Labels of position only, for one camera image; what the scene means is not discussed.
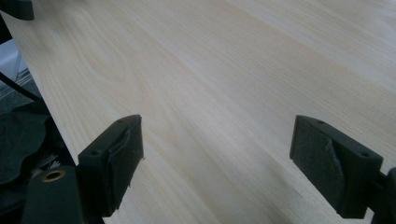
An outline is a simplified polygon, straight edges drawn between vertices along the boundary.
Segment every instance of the brass insert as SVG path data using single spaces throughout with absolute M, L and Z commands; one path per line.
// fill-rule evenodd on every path
M 48 183 L 64 177 L 65 174 L 66 172 L 64 170 L 55 170 L 44 175 L 41 180 Z

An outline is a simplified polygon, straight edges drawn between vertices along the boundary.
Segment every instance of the black cable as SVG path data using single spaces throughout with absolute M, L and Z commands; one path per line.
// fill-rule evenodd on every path
M 19 92 L 20 94 L 32 99 L 33 101 L 40 100 L 41 98 L 32 94 L 31 92 L 27 91 L 26 89 L 22 88 L 20 85 L 15 83 L 13 80 L 9 79 L 4 75 L 2 72 L 0 72 L 0 81 L 4 82 L 6 85 L 8 85 L 10 88 L 14 89 L 15 91 Z

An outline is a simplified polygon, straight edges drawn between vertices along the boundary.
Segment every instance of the black plastic part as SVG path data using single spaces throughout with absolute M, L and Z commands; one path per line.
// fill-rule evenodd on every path
M 375 212 L 372 224 L 395 223 L 396 220 L 396 168 L 388 176 L 383 174 L 371 187 L 369 207 Z
M 120 207 L 143 158 L 141 117 L 119 119 L 78 155 L 78 176 L 89 212 L 110 217 Z
M 321 120 L 297 116 L 290 158 L 341 217 L 364 217 L 381 156 Z
M 0 10 L 23 21 L 35 19 L 31 0 L 0 0 Z
M 51 169 L 31 181 L 21 223 L 86 223 L 75 167 Z

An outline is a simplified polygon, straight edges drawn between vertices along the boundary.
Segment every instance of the screw hole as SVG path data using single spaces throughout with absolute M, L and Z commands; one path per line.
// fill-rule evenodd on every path
M 43 178 L 41 179 L 43 182 L 52 182 L 55 180 L 58 180 L 62 177 L 64 177 L 65 171 L 63 170 L 57 170 L 57 171 L 52 171 L 47 175 L 44 175 Z

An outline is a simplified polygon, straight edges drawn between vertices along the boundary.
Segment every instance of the workbench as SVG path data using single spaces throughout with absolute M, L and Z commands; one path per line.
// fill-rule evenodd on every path
M 72 156 L 140 114 L 146 159 L 106 223 L 341 219 L 290 160 L 296 115 L 396 165 L 392 0 L 34 0 L 1 13 Z

